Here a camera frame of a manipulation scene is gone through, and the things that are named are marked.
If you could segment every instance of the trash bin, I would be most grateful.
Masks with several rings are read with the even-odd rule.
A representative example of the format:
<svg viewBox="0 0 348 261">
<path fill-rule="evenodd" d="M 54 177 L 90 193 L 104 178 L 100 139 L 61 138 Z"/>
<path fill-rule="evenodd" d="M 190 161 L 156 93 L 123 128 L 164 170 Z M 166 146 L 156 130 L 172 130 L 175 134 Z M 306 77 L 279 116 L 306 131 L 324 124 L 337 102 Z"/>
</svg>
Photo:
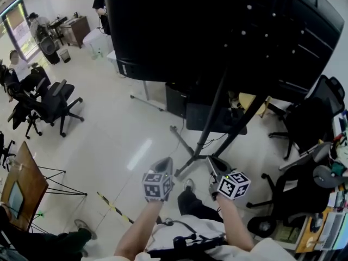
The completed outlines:
<svg viewBox="0 0 348 261">
<path fill-rule="evenodd" d="M 83 44 L 88 50 L 92 60 L 105 58 L 114 50 L 111 36 L 103 34 L 99 29 L 91 31 L 84 39 Z"/>
<path fill-rule="evenodd" d="M 59 55 L 63 59 L 64 63 L 68 63 L 71 60 L 69 51 L 67 49 L 65 49 L 62 52 L 60 52 Z"/>
</svg>

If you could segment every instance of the white sleeve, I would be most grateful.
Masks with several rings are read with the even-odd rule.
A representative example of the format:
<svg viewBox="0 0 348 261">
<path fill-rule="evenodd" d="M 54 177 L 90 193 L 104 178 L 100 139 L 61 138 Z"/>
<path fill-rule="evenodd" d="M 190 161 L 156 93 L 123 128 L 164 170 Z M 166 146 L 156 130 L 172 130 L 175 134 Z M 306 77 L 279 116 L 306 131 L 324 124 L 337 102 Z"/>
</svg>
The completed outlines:
<svg viewBox="0 0 348 261">
<path fill-rule="evenodd" d="M 295 261 L 295 258 L 291 256 L 289 252 L 279 246 L 279 244 L 271 238 L 259 242 L 250 253 L 262 256 L 269 261 Z"/>
<path fill-rule="evenodd" d="M 126 257 L 123 256 L 111 256 L 103 259 L 98 259 L 96 261 L 129 261 Z"/>
<path fill-rule="evenodd" d="M 158 258 L 151 259 L 150 255 L 141 252 L 135 257 L 135 261 L 154 261 L 154 260 L 159 260 Z M 126 257 L 122 256 L 112 256 L 112 257 L 107 257 L 104 259 L 96 260 L 96 261 L 129 261 Z"/>
</svg>

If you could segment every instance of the monitor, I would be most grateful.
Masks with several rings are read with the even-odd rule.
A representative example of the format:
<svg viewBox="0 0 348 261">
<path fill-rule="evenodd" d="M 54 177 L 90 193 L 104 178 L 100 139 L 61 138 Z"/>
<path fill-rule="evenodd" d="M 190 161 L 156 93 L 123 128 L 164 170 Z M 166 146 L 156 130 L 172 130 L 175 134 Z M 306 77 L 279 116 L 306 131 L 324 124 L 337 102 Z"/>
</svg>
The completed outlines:
<svg viewBox="0 0 348 261">
<path fill-rule="evenodd" d="M 123 75 L 179 83 L 221 77 L 229 62 L 230 89 L 257 95 L 272 77 L 268 95 L 290 102 L 319 78 L 344 26 L 327 0 L 105 1 Z"/>
</svg>

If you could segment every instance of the black office chair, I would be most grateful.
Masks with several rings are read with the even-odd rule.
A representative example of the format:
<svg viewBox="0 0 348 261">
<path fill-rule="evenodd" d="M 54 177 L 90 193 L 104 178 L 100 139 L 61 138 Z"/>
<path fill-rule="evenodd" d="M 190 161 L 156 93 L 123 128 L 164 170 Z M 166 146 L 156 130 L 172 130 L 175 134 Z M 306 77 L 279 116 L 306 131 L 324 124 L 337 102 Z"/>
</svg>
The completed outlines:
<svg viewBox="0 0 348 261">
<path fill-rule="evenodd" d="M 306 165 L 294 165 L 284 175 L 280 176 L 276 185 L 269 175 L 263 173 L 262 178 L 267 179 L 271 190 L 272 200 L 262 203 L 248 203 L 248 208 L 255 208 L 273 204 L 269 216 L 254 217 L 248 223 L 248 230 L 260 237 L 269 237 L 277 226 L 277 221 L 282 221 L 285 226 L 299 227 L 303 225 L 306 215 L 313 218 L 311 228 L 313 232 L 319 230 L 322 222 L 322 212 L 326 209 L 332 189 L 318 186 L 314 180 L 314 169 L 317 164 L 311 160 Z M 298 180 L 297 186 L 284 191 L 287 181 Z"/>
<path fill-rule="evenodd" d="M 42 79 L 40 84 L 36 87 L 36 92 L 40 92 L 40 88 L 43 88 L 44 81 Z M 42 135 L 42 132 L 39 132 L 36 127 L 36 120 L 41 119 L 46 123 L 49 123 L 51 126 L 54 126 L 56 119 L 61 118 L 60 121 L 60 135 L 66 137 L 66 133 L 63 132 L 63 126 L 66 116 L 80 119 L 81 122 L 84 121 L 84 118 L 77 116 L 70 112 L 71 108 L 78 102 L 82 103 L 82 98 L 78 98 L 68 105 L 67 100 L 73 93 L 75 87 L 71 84 L 67 84 L 66 80 L 63 80 L 61 83 L 54 83 L 50 89 L 48 89 L 47 94 L 42 98 L 41 102 L 36 100 L 36 95 L 31 96 L 27 95 L 24 92 L 19 92 L 14 94 L 14 98 L 20 102 L 22 107 L 27 109 L 34 110 L 33 114 L 28 116 L 29 126 L 26 132 L 26 138 L 30 139 L 28 136 L 30 128 L 33 126 L 38 135 Z"/>
<path fill-rule="evenodd" d="M 302 154 L 318 144 L 319 139 L 325 140 L 332 130 L 332 119 L 345 109 L 345 92 L 339 81 L 322 75 L 312 94 L 297 106 L 291 106 L 281 119 L 288 130 L 287 133 L 270 133 L 269 137 L 285 137 L 289 139 L 288 153 L 290 156 L 293 143 Z"/>
<path fill-rule="evenodd" d="M 4 146 L 5 138 L 4 134 L 0 131 L 0 159 L 3 157 L 2 166 L 9 171 L 9 166 L 6 162 L 7 157 L 16 156 L 16 154 L 10 154 L 12 144 L 16 144 L 15 141 L 11 140 L 8 147 Z"/>
</svg>

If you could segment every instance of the white tiled floor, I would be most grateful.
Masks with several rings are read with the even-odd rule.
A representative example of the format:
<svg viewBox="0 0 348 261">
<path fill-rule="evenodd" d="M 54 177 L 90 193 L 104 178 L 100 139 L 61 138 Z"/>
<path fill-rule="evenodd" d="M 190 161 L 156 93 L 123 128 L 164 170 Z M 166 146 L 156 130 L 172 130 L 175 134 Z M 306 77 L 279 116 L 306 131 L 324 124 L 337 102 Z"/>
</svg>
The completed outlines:
<svg viewBox="0 0 348 261">
<path fill-rule="evenodd" d="M 66 175 L 58 176 L 58 181 L 87 192 L 88 196 L 45 195 L 39 207 L 45 217 L 37 219 L 35 223 L 49 232 L 60 233 L 74 230 L 74 219 L 85 220 L 99 237 L 87 246 L 90 259 L 94 259 L 113 254 L 117 242 L 129 227 L 129 223 L 110 210 L 97 192 L 126 215 L 136 219 L 146 204 L 141 191 L 142 174 L 152 163 L 167 157 L 176 148 L 177 139 L 170 133 L 169 126 L 180 129 L 182 119 L 130 99 L 129 93 L 138 87 L 138 83 L 128 78 L 122 79 L 106 59 L 91 60 L 86 50 L 77 47 L 69 47 L 69 52 L 72 57 L 69 63 L 49 65 L 45 69 L 52 82 L 66 79 L 75 85 L 71 99 L 81 96 L 84 102 L 72 112 L 85 117 L 85 122 L 75 119 L 66 121 L 66 138 L 59 135 L 59 121 L 54 127 L 40 122 L 39 130 L 42 130 L 43 136 L 31 130 L 31 139 L 26 141 L 40 166 L 66 170 Z M 5 134 L 6 142 L 14 139 L 18 148 L 24 140 L 27 124 L 23 123 L 17 130 L 12 130 L 12 123 L 7 123 L 7 117 L 16 102 L 7 101 L 6 94 L 0 92 L 0 129 Z M 239 136 L 221 156 L 233 167 L 244 171 L 252 181 L 247 195 L 236 200 L 246 223 L 259 210 L 246 210 L 245 203 L 249 200 L 262 201 L 270 196 L 269 187 L 266 181 L 261 180 L 260 174 L 267 172 L 276 179 L 277 168 L 283 163 L 286 141 L 268 138 L 268 133 L 276 131 L 279 125 L 277 118 L 271 114 L 263 119 L 254 117 L 248 125 L 248 135 Z M 184 129 L 182 137 L 194 148 L 200 134 Z M 210 138 L 219 136 L 211 134 Z M 149 149 L 132 171 L 129 170 L 130 161 L 145 142 L 151 144 Z M 222 142 L 223 139 L 216 141 L 203 153 L 213 153 Z M 176 169 L 189 156 L 179 146 L 172 158 Z M 189 171 L 191 173 L 184 175 L 184 178 L 190 177 L 195 181 L 197 197 L 206 205 L 217 208 L 209 196 L 209 173 L 205 164 L 198 161 Z M 43 172 L 50 176 L 54 171 Z M 5 179 L 6 171 L 1 170 L 0 176 Z M 180 216 L 177 197 L 182 191 L 182 181 L 175 180 L 175 183 L 170 199 L 161 211 L 162 218 L 175 219 Z"/>
</svg>

